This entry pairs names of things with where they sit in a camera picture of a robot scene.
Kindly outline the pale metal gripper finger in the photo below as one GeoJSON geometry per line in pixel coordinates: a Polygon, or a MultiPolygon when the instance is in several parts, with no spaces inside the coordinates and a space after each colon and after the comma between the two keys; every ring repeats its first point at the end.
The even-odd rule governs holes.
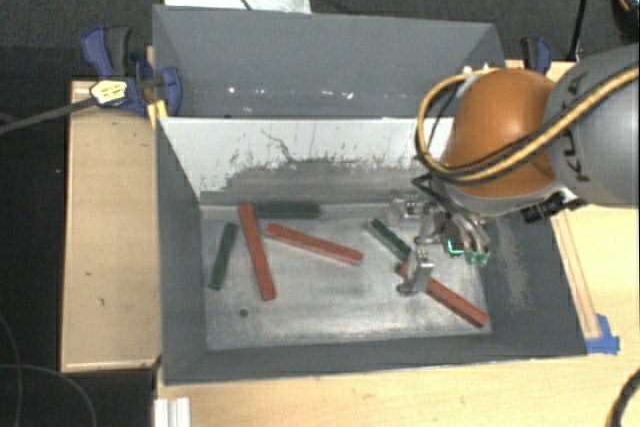
{"type": "Polygon", "coordinates": [[[433,269],[434,263],[429,260],[427,250],[413,249],[407,260],[397,267],[397,273],[403,279],[396,287],[397,292],[404,297],[425,292],[433,269]]]}
{"type": "Polygon", "coordinates": [[[424,213],[425,202],[413,197],[394,198],[388,207],[389,222],[419,220],[424,213]]]}

